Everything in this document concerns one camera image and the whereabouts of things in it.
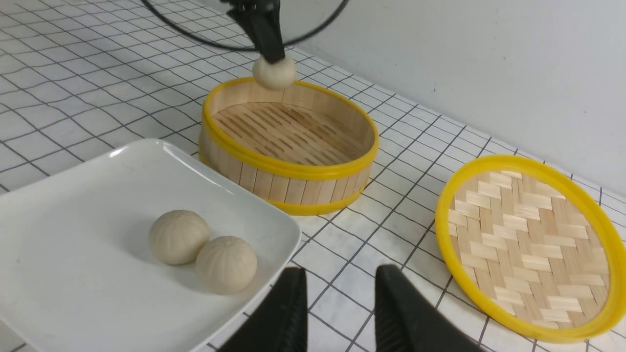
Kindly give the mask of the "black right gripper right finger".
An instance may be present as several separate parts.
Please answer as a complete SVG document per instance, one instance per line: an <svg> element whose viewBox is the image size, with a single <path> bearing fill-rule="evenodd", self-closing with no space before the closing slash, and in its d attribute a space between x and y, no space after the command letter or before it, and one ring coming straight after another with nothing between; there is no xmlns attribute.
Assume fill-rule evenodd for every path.
<svg viewBox="0 0 626 352"><path fill-rule="evenodd" d="M480 352L392 264L375 275L374 330L378 352Z"/></svg>

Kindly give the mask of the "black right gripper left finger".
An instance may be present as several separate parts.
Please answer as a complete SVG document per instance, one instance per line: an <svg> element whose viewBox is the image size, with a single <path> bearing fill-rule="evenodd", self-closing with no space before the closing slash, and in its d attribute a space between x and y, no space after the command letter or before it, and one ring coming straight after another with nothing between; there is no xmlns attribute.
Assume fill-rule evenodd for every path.
<svg viewBox="0 0 626 352"><path fill-rule="evenodd" d="M306 352L307 278L302 268L282 271L273 288L220 352Z"/></svg>

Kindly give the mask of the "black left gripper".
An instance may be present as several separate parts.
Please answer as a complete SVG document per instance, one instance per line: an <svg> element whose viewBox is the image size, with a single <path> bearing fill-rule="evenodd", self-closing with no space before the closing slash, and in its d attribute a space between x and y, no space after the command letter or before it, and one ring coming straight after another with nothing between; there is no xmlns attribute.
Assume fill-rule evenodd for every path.
<svg viewBox="0 0 626 352"><path fill-rule="evenodd" d="M279 0L221 0L221 3L230 6L230 17L244 30L266 62L275 64L286 57Z"/></svg>

